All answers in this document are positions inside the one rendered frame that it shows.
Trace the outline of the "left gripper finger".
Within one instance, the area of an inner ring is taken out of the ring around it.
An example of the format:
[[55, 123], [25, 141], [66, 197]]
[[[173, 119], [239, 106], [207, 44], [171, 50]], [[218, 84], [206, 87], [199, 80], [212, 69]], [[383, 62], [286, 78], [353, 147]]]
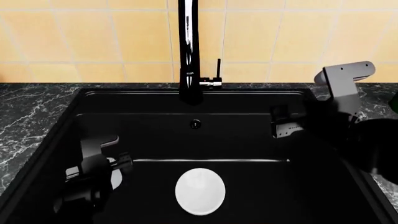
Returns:
[[80, 168], [78, 166], [70, 167], [65, 170], [65, 180], [76, 179], [80, 176]]
[[118, 169], [121, 169], [121, 170], [132, 169], [132, 159], [128, 152], [123, 152], [122, 154], [119, 155]]

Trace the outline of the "white cup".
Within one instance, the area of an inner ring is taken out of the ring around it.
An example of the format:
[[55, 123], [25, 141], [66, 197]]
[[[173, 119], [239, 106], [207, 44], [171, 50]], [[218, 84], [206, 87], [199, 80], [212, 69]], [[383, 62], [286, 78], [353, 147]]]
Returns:
[[114, 167], [113, 167], [113, 163], [116, 162], [115, 158], [108, 157], [107, 160], [109, 161], [109, 163], [112, 166], [111, 168], [113, 169], [112, 173], [111, 173], [110, 181], [111, 181], [111, 186], [112, 186], [113, 190], [115, 190], [116, 188], [118, 188], [121, 185], [121, 183], [123, 181], [123, 175], [122, 175], [122, 172], [120, 169], [114, 169]]

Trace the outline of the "dark green bottle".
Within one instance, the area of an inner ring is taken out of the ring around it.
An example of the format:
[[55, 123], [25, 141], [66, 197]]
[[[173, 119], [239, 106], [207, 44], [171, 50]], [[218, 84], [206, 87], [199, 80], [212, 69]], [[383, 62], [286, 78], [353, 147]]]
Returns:
[[398, 114], [398, 92], [389, 101], [389, 106], [392, 111]]

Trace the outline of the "glossy black tall faucet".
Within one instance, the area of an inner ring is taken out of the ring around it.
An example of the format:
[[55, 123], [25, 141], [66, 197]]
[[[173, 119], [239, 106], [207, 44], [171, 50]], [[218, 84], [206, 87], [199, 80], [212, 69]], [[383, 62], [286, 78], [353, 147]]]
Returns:
[[200, 86], [198, 0], [178, 0], [178, 35], [180, 49], [179, 96], [186, 104], [197, 105], [203, 100]]

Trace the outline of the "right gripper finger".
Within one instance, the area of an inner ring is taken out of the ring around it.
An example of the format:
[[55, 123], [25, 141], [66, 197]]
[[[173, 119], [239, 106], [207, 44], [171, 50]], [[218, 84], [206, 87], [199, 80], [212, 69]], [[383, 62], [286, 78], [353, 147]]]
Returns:
[[272, 136], [273, 138], [285, 138], [292, 133], [301, 131], [302, 127], [298, 123], [272, 123]]
[[273, 123], [289, 119], [289, 108], [287, 105], [271, 106], [270, 115]]

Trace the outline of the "black kitchen sink basin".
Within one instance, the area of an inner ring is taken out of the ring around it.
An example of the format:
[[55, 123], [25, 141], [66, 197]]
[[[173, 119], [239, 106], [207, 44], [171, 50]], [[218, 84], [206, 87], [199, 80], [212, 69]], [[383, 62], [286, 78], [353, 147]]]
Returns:
[[[83, 160], [80, 141], [110, 135], [119, 142], [102, 154], [128, 152], [132, 171], [93, 224], [398, 224], [369, 173], [332, 147], [305, 131], [273, 138], [271, 106], [287, 105], [297, 118], [315, 100], [308, 89], [226, 89], [191, 106], [176, 90], [84, 89], [2, 195], [0, 224], [52, 224], [65, 170]], [[175, 198], [178, 179], [195, 168], [226, 187], [205, 216]]]

